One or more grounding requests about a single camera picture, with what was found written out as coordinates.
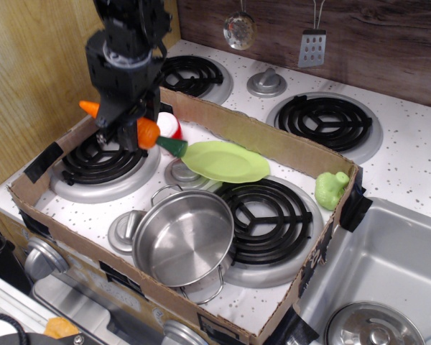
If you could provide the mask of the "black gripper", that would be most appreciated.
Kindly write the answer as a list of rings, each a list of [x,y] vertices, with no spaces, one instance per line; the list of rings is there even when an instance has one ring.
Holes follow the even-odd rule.
[[[163,57],[154,57],[150,48],[143,50],[137,58],[111,57],[104,31],[98,31],[90,37],[85,53],[91,83],[99,92],[101,101],[142,101],[142,116],[153,122],[158,120]],[[113,124],[116,141],[125,150],[136,152],[139,149],[137,120],[115,120]]]

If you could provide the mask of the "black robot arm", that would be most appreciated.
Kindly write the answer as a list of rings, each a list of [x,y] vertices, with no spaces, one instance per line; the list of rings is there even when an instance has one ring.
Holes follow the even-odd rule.
[[[91,84],[100,95],[98,138],[112,134],[126,150],[139,149],[136,122],[157,120],[161,68],[167,57],[163,38],[171,14],[163,1],[95,1],[103,29],[85,44]]]

